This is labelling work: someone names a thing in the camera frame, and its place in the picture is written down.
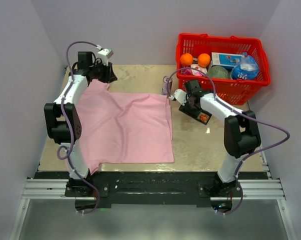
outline green melon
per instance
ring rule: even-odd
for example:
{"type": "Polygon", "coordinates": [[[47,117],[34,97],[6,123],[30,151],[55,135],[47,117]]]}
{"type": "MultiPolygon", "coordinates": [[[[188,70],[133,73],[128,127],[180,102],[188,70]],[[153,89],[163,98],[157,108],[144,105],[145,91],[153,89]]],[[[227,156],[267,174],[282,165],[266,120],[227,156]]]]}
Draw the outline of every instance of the green melon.
{"type": "Polygon", "coordinates": [[[211,68],[208,69],[207,75],[211,78],[216,78],[216,79],[230,78],[229,72],[222,66],[212,66],[211,68]]]}

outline can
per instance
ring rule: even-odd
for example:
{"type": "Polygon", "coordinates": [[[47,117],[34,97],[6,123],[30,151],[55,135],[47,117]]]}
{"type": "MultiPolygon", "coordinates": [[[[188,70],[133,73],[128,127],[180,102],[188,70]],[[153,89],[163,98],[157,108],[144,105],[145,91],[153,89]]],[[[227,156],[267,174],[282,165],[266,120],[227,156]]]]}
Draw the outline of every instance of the can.
{"type": "Polygon", "coordinates": [[[164,76],[162,80],[161,94],[167,96],[167,89],[169,92],[172,90],[173,79],[170,79],[170,76],[164,76]]]}

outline orange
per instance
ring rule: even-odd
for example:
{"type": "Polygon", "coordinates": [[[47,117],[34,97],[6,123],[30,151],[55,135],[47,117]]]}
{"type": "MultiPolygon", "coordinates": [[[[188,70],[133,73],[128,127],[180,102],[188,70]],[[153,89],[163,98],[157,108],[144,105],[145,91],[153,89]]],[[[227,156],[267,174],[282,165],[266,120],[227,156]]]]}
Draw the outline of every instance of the orange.
{"type": "Polygon", "coordinates": [[[190,53],[184,53],[180,56],[180,64],[183,66],[190,66],[193,64],[193,56],[190,53]]]}
{"type": "Polygon", "coordinates": [[[198,65],[202,68],[206,68],[211,63],[211,56],[207,53],[202,53],[198,56],[198,65]]]}

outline pink fabric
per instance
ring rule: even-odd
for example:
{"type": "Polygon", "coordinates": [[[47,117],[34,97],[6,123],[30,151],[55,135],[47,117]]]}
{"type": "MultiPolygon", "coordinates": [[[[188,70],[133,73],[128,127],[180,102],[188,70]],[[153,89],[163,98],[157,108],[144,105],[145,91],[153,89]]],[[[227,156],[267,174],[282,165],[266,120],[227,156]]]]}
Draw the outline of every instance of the pink fabric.
{"type": "Polygon", "coordinates": [[[171,106],[166,96],[108,92],[93,80],[76,110],[79,139],[91,173],[101,163],[173,163],[171,106]]]}

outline white wall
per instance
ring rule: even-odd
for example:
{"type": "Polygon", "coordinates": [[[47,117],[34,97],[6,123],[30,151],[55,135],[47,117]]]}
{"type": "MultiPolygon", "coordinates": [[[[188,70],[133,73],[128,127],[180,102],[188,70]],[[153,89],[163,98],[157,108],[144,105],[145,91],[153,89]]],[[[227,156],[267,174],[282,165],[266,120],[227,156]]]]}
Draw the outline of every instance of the white wall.
{"type": "MultiPolygon", "coordinates": [[[[260,119],[285,127],[291,139],[265,152],[272,176],[280,177],[288,210],[301,240],[301,0],[281,0],[261,35],[270,64],[271,85],[251,101],[260,119]]],[[[284,134],[260,127],[263,145],[284,134]]]]}
{"type": "MultiPolygon", "coordinates": [[[[91,41],[115,64],[175,64],[179,33],[258,38],[280,0],[31,0],[64,61],[65,46],[91,41]]],[[[71,62],[82,45],[70,53],[71,62]]]]}
{"type": "Polygon", "coordinates": [[[63,66],[29,0],[0,0],[0,240],[9,238],[45,137],[63,66]]]}

